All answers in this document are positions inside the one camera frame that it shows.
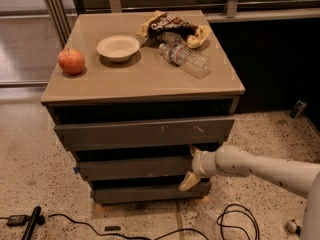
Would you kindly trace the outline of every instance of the floor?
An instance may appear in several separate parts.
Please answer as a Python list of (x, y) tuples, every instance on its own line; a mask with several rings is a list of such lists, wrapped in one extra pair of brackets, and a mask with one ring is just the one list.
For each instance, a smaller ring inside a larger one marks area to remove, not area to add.
[[(48, 80), (60, 51), (54, 29), (46, 18), (0, 19), (1, 81)], [(160, 239), (182, 228), (193, 228), (210, 240), (223, 239), (217, 218), (230, 204), (249, 209), (261, 239), (299, 239), (286, 230), (291, 219), (301, 221), (306, 200), (257, 177), (213, 177), (210, 194), (202, 199), (96, 205), (90, 188), (74, 173), (75, 161), (65, 152), (53, 122), (40, 104), (43, 88), (0, 88), (0, 217), (31, 215), (42, 209), (46, 223), (36, 226), (32, 239), (103, 238), (98, 233), (124, 234), (134, 239)], [(236, 114), (227, 141), (252, 154), (320, 163), (320, 135), (307, 117), (291, 119), (288, 111)], [(241, 213), (229, 213), (225, 224), (243, 227), (254, 238), (254, 227)], [(105, 231), (118, 226), (120, 230)], [(9, 228), (0, 220), (0, 239), (21, 239), (25, 227)], [(224, 229), (225, 239), (248, 239), (240, 229)], [(202, 240), (190, 230), (161, 239)]]

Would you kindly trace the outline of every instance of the wire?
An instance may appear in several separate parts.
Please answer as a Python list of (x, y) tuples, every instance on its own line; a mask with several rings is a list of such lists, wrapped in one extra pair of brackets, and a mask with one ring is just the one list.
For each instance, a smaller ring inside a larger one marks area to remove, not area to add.
[[(241, 210), (228, 211), (228, 209), (229, 209), (230, 207), (232, 207), (232, 206), (241, 207), (242, 209), (245, 210), (245, 212), (244, 212), (244, 211), (241, 211)], [(253, 214), (250, 212), (249, 209), (247, 209), (246, 207), (244, 207), (244, 206), (242, 206), (242, 205), (240, 205), (240, 204), (230, 204), (230, 205), (228, 205), (228, 206), (224, 209), (223, 213), (222, 213), (222, 214), (218, 217), (218, 219), (217, 219), (217, 224), (220, 226), (220, 233), (221, 233), (221, 237), (222, 237), (223, 240), (225, 240), (224, 233), (223, 233), (223, 228), (236, 228), (236, 229), (240, 229), (240, 230), (242, 230), (242, 231), (246, 234), (247, 238), (250, 240), (250, 237), (249, 237), (247, 231), (246, 231), (244, 228), (239, 227), (239, 226), (231, 226), (231, 225), (225, 225), (225, 224), (223, 224), (224, 216), (227, 215), (227, 214), (229, 214), (229, 213), (241, 213), (241, 214), (245, 215), (246, 217), (248, 217), (248, 218), (251, 220), (251, 222), (252, 222), (252, 224), (253, 224), (253, 226), (254, 226), (254, 229), (255, 229), (255, 238), (254, 238), (254, 239), (255, 239), (255, 240), (260, 240), (260, 230), (259, 230), (259, 226), (258, 226), (258, 223), (257, 223), (256, 219), (254, 218)]]
[[(81, 224), (81, 225), (86, 225), (88, 227), (90, 227), (98, 236), (118, 236), (118, 237), (122, 237), (124, 239), (136, 239), (136, 240), (152, 240), (148, 237), (143, 237), (143, 236), (136, 236), (136, 237), (128, 237), (128, 236), (125, 236), (123, 234), (118, 234), (118, 233), (106, 233), (106, 234), (101, 234), (99, 233), (98, 231), (96, 231), (94, 229), (93, 226), (91, 226), (89, 223), (86, 223), (86, 222), (81, 222), (81, 221), (76, 221), (76, 220), (73, 220), (71, 219), (69, 216), (65, 215), (65, 214), (62, 214), (62, 213), (56, 213), (56, 214), (51, 214), (48, 216), (48, 218), (50, 217), (55, 217), (55, 216), (62, 216), (62, 217), (65, 217), (67, 218), (68, 220), (70, 220), (71, 222), (75, 223), (75, 224)], [(201, 233), (200, 231), (196, 230), (196, 229), (193, 229), (193, 228), (182, 228), (182, 229), (178, 229), (178, 230), (175, 230), (175, 231), (172, 231), (172, 232), (169, 232), (163, 236), (160, 236), (158, 238), (155, 238), (154, 240), (159, 240), (159, 239), (162, 239), (162, 238), (165, 238), (169, 235), (172, 235), (172, 234), (175, 234), (175, 233), (178, 233), (178, 232), (181, 232), (181, 231), (193, 231), (193, 232), (196, 232), (198, 233), (199, 235), (203, 236), (206, 240), (209, 240), (209, 238), (207, 238), (203, 233)]]

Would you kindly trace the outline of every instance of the white robotic arm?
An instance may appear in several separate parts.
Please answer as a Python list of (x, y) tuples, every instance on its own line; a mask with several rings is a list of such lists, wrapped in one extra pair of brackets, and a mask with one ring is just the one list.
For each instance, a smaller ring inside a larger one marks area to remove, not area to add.
[(194, 157), (193, 172), (187, 173), (180, 191), (189, 190), (201, 178), (255, 175), (308, 198), (300, 239), (312, 240), (320, 235), (320, 206), (317, 203), (320, 200), (320, 164), (254, 156), (230, 145), (221, 146), (215, 152), (201, 151), (194, 146), (190, 146), (190, 149)]

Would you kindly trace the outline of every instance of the tabletop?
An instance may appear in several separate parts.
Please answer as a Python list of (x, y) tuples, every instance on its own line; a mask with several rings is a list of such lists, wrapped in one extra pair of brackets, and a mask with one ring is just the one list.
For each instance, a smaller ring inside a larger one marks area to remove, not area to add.
[[(201, 11), (170, 14), (194, 25), (209, 25)], [(136, 35), (139, 26), (151, 15), (151, 12), (79, 15), (65, 48), (83, 53), (85, 70), (80, 75), (68, 76), (57, 64), (41, 98), (42, 104), (156, 101), (183, 96), (239, 96), (245, 92), (212, 31), (197, 49), (210, 57), (209, 76), (197, 79), (166, 62), (156, 39)], [(127, 62), (110, 62), (99, 55), (96, 47), (112, 35), (133, 36), (141, 47)]]

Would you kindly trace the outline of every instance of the cabinet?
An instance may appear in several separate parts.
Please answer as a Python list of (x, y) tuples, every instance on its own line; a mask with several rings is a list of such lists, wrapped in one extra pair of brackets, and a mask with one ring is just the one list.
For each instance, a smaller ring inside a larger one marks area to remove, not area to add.
[[(208, 24), (199, 11), (176, 12)], [(188, 192), (179, 184), (191, 169), (189, 144), (215, 150), (227, 138), (244, 88), (214, 34), (203, 46), (212, 73), (198, 80), (164, 61), (157, 41), (121, 64), (95, 48), (112, 34), (135, 35), (149, 13), (80, 15), (66, 48), (81, 50), (83, 74), (70, 77), (57, 65), (42, 96), (55, 132), (92, 188), (96, 203), (203, 197), (204, 180)]]

